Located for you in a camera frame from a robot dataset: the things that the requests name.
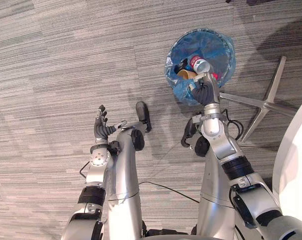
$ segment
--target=trash bag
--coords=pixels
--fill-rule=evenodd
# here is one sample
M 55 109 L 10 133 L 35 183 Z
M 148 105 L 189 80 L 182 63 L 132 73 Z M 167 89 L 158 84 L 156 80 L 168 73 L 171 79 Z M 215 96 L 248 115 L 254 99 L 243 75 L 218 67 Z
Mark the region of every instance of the trash bag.
M 219 87 L 223 86 L 234 74 L 236 56 L 232 39 L 208 28 L 198 28 L 186 32 L 171 47 L 166 57 L 164 73 L 168 84 L 172 87 L 177 100 L 187 105 L 198 105 L 193 98 L 189 84 L 193 79 L 184 80 L 178 76 L 174 68 L 182 60 L 199 55 L 207 60 L 217 74 Z

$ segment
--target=plastic bottle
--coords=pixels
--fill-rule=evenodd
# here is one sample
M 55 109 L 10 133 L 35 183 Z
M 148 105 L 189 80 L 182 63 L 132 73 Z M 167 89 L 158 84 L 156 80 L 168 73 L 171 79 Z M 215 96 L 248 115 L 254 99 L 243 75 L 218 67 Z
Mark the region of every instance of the plastic bottle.
M 195 55 L 190 59 L 190 66 L 197 74 L 202 74 L 210 70 L 210 63 L 199 55 Z

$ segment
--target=silver chair base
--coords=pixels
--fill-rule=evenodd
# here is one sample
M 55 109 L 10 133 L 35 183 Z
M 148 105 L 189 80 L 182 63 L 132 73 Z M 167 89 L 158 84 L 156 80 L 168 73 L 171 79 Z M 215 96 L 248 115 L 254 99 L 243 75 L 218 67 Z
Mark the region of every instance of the silver chair base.
M 248 130 L 242 137 L 242 139 L 241 139 L 242 143 L 244 143 L 249 138 L 249 136 L 252 134 L 252 132 L 256 129 L 256 127 L 259 125 L 259 123 L 262 121 L 262 119 L 265 117 L 265 115 L 269 111 L 274 111 L 276 113 L 279 113 L 279 114 L 282 114 L 282 115 L 285 115 L 285 116 L 288 116 L 291 118 L 293 118 L 294 115 L 296 114 L 297 109 L 294 109 L 291 107 L 286 107 L 286 106 L 281 106 L 281 105 L 274 103 L 274 99 L 275 99 L 275 96 L 276 96 L 276 93 L 278 90 L 282 72 L 285 67 L 286 59 L 287 59 L 287 57 L 285 57 L 285 56 L 282 56 L 280 58 L 280 63 L 277 66 L 277 69 L 274 73 L 272 81 L 269 85 L 269 88 L 268 88 L 263 100 L 257 100 L 257 99 L 243 97 L 243 96 L 236 96 L 236 95 L 222 93 L 222 92 L 220 93 L 220 97 L 222 99 L 227 99 L 227 100 L 231 100 L 234 102 L 243 103 L 243 104 L 247 104 L 247 105 L 251 105 L 251 106 L 260 108 L 259 111 L 257 112 L 253 122 L 251 123 L 250 127 L 248 128 Z

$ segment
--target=gray carpet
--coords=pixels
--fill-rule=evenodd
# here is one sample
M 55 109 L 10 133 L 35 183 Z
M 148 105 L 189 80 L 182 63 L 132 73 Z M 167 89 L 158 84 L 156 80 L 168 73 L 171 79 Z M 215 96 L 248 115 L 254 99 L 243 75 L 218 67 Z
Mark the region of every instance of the gray carpet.
M 145 101 L 153 129 L 137 153 L 139 180 L 199 199 L 205 160 L 180 139 L 201 108 L 176 101 L 164 63 L 177 38 L 202 27 L 234 41 L 237 66 L 224 92 L 262 99 L 284 55 L 276 102 L 301 105 L 302 0 L 0 0 L 0 239 L 60 239 L 100 104 L 115 124 L 135 120 L 135 103 Z M 256 112 L 222 105 L 245 128 Z M 263 177 L 289 123 L 270 112 L 245 143 Z M 149 184 L 140 196 L 148 228 L 190 232 L 196 224 L 195 202 Z

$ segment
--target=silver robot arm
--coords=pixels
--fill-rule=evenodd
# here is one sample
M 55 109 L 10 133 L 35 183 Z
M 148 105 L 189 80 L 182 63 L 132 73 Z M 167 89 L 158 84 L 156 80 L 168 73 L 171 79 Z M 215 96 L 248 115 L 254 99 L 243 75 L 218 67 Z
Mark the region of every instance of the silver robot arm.
M 71 217 L 63 231 L 61 240 L 102 240 L 104 226 L 101 222 L 103 205 L 106 197 L 104 173 L 112 154 L 120 151 L 116 141 L 109 143 L 108 136 L 120 129 L 127 122 L 106 126 L 107 112 L 101 105 L 94 124 L 96 145 L 90 149 L 90 165 L 85 179 L 85 187 L 74 206 Z
M 302 222 L 282 215 L 272 192 L 254 172 L 237 141 L 229 135 L 220 110 L 220 92 L 215 78 L 205 72 L 196 76 L 194 82 L 196 88 L 190 85 L 190 89 L 194 98 L 204 105 L 204 115 L 194 116 L 193 123 L 199 126 L 227 175 L 230 201 L 245 225 L 256 228 L 264 239 L 302 240 Z

